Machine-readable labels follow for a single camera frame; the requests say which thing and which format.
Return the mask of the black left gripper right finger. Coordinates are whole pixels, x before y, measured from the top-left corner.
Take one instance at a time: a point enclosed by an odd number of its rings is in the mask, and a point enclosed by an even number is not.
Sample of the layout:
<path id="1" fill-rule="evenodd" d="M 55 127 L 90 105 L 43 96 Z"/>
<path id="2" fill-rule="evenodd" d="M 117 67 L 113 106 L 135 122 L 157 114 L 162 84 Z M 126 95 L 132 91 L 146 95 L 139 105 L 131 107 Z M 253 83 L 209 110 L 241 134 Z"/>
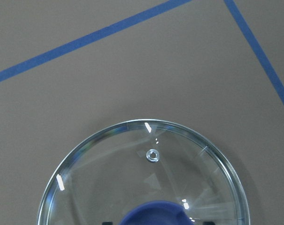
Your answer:
<path id="1" fill-rule="evenodd" d="M 205 221 L 203 222 L 203 225 L 214 225 L 213 221 Z"/>

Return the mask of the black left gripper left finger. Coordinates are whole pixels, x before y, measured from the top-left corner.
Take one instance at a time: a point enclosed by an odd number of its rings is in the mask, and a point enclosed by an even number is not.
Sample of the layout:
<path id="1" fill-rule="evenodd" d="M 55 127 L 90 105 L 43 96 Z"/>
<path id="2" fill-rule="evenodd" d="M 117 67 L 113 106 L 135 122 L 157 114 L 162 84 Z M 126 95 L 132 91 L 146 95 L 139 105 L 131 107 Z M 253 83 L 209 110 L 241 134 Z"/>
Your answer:
<path id="1" fill-rule="evenodd" d="M 102 225 L 112 225 L 112 222 L 109 221 L 109 222 L 102 222 Z"/>

